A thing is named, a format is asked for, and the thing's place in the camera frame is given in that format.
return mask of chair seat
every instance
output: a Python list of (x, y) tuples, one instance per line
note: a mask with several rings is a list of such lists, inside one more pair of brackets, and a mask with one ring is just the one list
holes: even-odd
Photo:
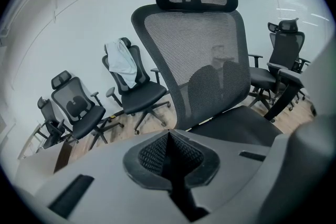
[(264, 90), (271, 90), (275, 86), (276, 78), (266, 69), (250, 67), (251, 85)]
[(254, 110), (240, 106), (193, 127), (192, 133), (236, 143), (272, 146), (282, 132)]
[(95, 105), (80, 121), (72, 127), (72, 135), (81, 139), (88, 135), (98, 125), (105, 114), (105, 108)]
[(134, 91), (121, 96), (122, 107), (125, 114), (142, 111), (165, 95), (167, 89), (162, 85), (149, 81)]

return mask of armrest pad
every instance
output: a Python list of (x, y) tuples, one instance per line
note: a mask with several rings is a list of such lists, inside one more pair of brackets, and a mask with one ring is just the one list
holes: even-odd
[(115, 87), (112, 87), (111, 89), (109, 89), (106, 92), (106, 97), (110, 97), (110, 96), (114, 95), (114, 90), (115, 90)]
[(157, 67), (151, 69), (151, 71), (152, 71), (152, 72), (155, 72), (155, 73), (160, 73)]
[(287, 69), (287, 70), (288, 70), (287, 67), (284, 67), (284, 66), (281, 66), (281, 65), (277, 65), (277, 64), (275, 64), (275, 63), (271, 63), (271, 62), (268, 62), (267, 65), (268, 65), (269, 67), (276, 68), (276, 69)]
[(263, 56), (257, 55), (257, 54), (249, 54), (249, 56), (255, 57), (255, 58), (263, 58)]
[(302, 85), (301, 83), (301, 74), (296, 73), (294, 71), (288, 70), (288, 69), (280, 69), (279, 70), (279, 75), (282, 76), (283, 78), (289, 79), (293, 82), (295, 82), (298, 85)]
[(306, 60), (306, 59), (303, 59), (301, 57), (299, 57), (299, 59), (302, 61), (302, 62), (308, 62), (308, 63), (311, 63), (310, 61)]

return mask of mesh backrest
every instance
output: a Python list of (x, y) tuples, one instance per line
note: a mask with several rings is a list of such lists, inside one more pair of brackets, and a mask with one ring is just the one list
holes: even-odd
[(70, 124), (78, 122), (95, 105), (85, 95), (79, 78), (74, 77), (51, 94), (52, 99), (63, 110)]
[[(284, 33), (279, 31), (276, 33), (275, 45), (269, 62), (287, 67), (289, 70), (293, 68), (295, 60), (299, 56), (299, 52), (305, 41), (303, 32)], [(269, 71), (276, 76), (277, 69), (269, 68)]]
[[(135, 78), (135, 82), (137, 84), (132, 89), (130, 89), (128, 87), (128, 85), (126, 84), (126, 82), (124, 81), (124, 79), (122, 78), (122, 76), (120, 76), (118, 73), (110, 72), (111, 75), (113, 76), (114, 80), (117, 83), (118, 92), (119, 92), (120, 95), (123, 95), (123, 94), (126, 94), (126, 93), (130, 92), (130, 91), (133, 91), (136, 88), (138, 88), (139, 86), (141, 86), (141, 85), (147, 83), (148, 81), (150, 81), (150, 77), (148, 76), (145, 69), (143, 68), (139, 47), (133, 45), (130, 48), (128, 48), (128, 50), (130, 51), (130, 54), (132, 55), (132, 58), (133, 58), (133, 60), (136, 64), (136, 67), (137, 67), (137, 71), (136, 71), (137, 76)], [(102, 62), (104, 64), (104, 66), (109, 70), (109, 62), (108, 62), (108, 56), (107, 55), (105, 55), (102, 58)]]
[(239, 12), (184, 13), (149, 5), (133, 13), (132, 23), (170, 91), (176, 128), (195, 126), (247, 96), (249, 62)]
[(269, 37), (271, 39), (272, 46), (274, 48), (274, 45), (275, 45), (275, 34), (274, 33), (269, 33)]

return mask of mesh office chair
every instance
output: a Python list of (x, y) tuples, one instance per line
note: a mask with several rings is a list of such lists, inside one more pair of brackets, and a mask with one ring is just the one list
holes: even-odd
[[(292, 70), (305, 41), (305, 35), (303, 32), (298, 31), (296, 21), (296, 19), (282, 20), (275, 30), (274, 49), (267, 63), (269, 70), (259, 68), (258, 59), (262, 58), (262, 56), (249, 55), (255, 59), (255, 67), (250, 67), (251, 85), (255, 88), (254, 92), (249, 93), (255, 99), (249, 107), (261, 101), (270, 110), (270, 105), (267, 102), (267, 100), (272, 100), (270, 92), (277, 94), (279, 90), (282, 91), (286, 88), (288, 84), (286, 79), (278, 82), (280, 84), (277, 83), (278, 71), (281, 68)], [(268, 97), (264, 95), (264, 91), (268, 92)]]
[(95, 105), (84, 93), (82, 85), (78, 77), (71, 78), (68, 71), (63, 71), (51, 80), (51, 86), (54, 92), (51, 94), (55, 103), (63, 110), (72, 125), (72, 135), (76, 139), (81, 139), (88, 135), (92, 130), (94, 139), (89, 148), (92, 149), (99, 137), (102, 138), (105, 144), (107, 140), (104, 137), (104, 132), (123, 124), (117, 122), (109, 126), (105, 125), (111, 122), (111, 118), (106, 118), (102, 121), (105, 114), (105, 108), (101, 105), (95, 92), (91, 97), (95, 97), (99, 105)]
[[(114, 87), (108, 90), (108, 92), (106, 93), (106, 97), (112, 96), (114, 100), (118, 103), (118, 105), (123, 108), (124, 113), (127, 115), (128, 114), (134, 115), (137, 112), (143, 112), (140, 119), (138, 120), (138, 122), (134, 127), (135, 134), (140, 133), (138, 127), (148, 113), (152, 114), (155, 118), (161, 121), (161, 125), (165, 127), (166, 123), (164, 122), (164, 120), (153, 111), (153, 109), (156, 109), (165, 104), (169, 108), (171, 106), (169, 101), (155, 104), (167, 92), (167, 89), (162, 85), (160, 85), (158, 74), (159, 70), (157, 68), (151, 70), (155, 72), (157, 83), (150, 81), (150, 77), (147, 75), (142, 65), (139, 47), (132, 45), (128, 38), (123, 37), (121, 39), (128, 48), (137, 67), (137, 73), (136, 73), (137, 76), (135, 78), (136, 85), (131, 89), (125, 83), (122, 76), (120, 76), (118, 73), (110, 72), (117, 83), (118, 91), (119, 94), (121, 95), (121, 102), (114, 93), (115, 90)], [(107, 68), (107, 70), (109, 70), (108, 55), (105, 55), (102, 58), (102, 62), (104, 66)]]
[(169, 89), (177, 114), (175, 128), (270, 146), (281, 133), (274, 125), (245, 106), (231, 109), (250, 88), (238, 0), (156, 3), (138, 8), (132, 23)]
[[(46, 139), (43, 144), (43, 148), (47, 149), (53, 145), (56, 145), (57, 143), (69, 140), (69, 138), (72, 136), (72, 131), (64, 124), (64, 120), (59, 122), (56, 119), (54, 110), (52, 109), (51, 101), (49, 99), (45, 100), (40, 97), (40, 99), (37, 101), (37, 106), (41, 110), (41, 113), (45, 119), (39, 130), (37, 130), (37, 133)], [(47, 131), (50, 134), (48, 137), (40, 130), (43, 126), (46, 126)], [(69, 134), (62, 136), (66, 130), (69, 132)]]

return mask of chair base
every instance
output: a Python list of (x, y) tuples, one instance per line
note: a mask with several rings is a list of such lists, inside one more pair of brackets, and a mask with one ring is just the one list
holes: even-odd
[(138, 127), (139, 127), (139, 125), (141, 124), (141, 122), (144, 120), (144, 118), (147, 116), (147, 114), (152, 114), (152, 115), (153, 115), (154, 117), (156, 117), (159, 121), (161, 121), (161, 125), (162, 125), (163, 127), (166, 127), (166, 123), (164, 122), (164, 120), (163, 120), (159, 115), (157, 115), (157, 114), (153, 111), (153, 109), (156, 109), (156, 108), (158, 108), (158, 107), (160, 107), (160, 106), (163, 106), (163, 105), (165, 105), (165, 104), (167, 104), (167, 106), (170, 108), (170, 106), (171, 106), (171, 105), (170, 105), (170, 102), (167, 101), (167, 102), (163, 102), (163, 103), (159, 103), (159, 104), (154, 104), (154, 105), (152, 105), (151, 107), (145, 109), (145, 110), (143, 111), (143, 113), (142, 113), (140, 119), (138, 120), (138, 122), (136, 123), (136, 125), (135, 125), (135, 127), (134, 127), (134, 133), (135, 133), (136, 135), (140, 134), (140, 132), (139, 132), (139, 130), (138, 130)]
[(93, 146), (95, 145), (95, 143), (97, 142), (98, 138), (101, 137), (101, 139), (104, 141), (105, 144), (107, 144), (107, 140), (104, 136), (104, 132), (108, 131), (109, 129), (112, 129), (113, 127), (119, 125), (120, 127), (124, 127), (123, 124), (121, 124), (120, 122), (117, 122), (117, 123), (114, 123), (114, 124), (111, 124), (109, 126), (106, 126), (105, 125), (108, 123), (108, 122), (111, 122), (111, 118), (106, 118), (103, 122), (103, 124), (100, 126), (100, 127), (95, 127), (94, 130), (95, 130), (95, 133), (93, 133), (92, 135), (94, 136), (93, 138), (93, 141), (90, 145), (90, 148), (89, 150), (91, 150), (93, 148)]
[(267, 90), (269, 97), (263, 95), (264, 90), (261, 89), (258, 93), (256, 92), (250, 92), (248, 95), (255, 97), (255, 99), (252, 101), (252, 103), (248, 106), (249, 108), (251, 108), (252, 106), (254, 106), (257, 102), (261, 101), (263, 103), (263, 105), (267, 108), (267, 110), (270, 110), (271, 107), (269, 105), (269, 103), (267, 102), (267, 100), (271, 100), (270, 97), (270, 91)]

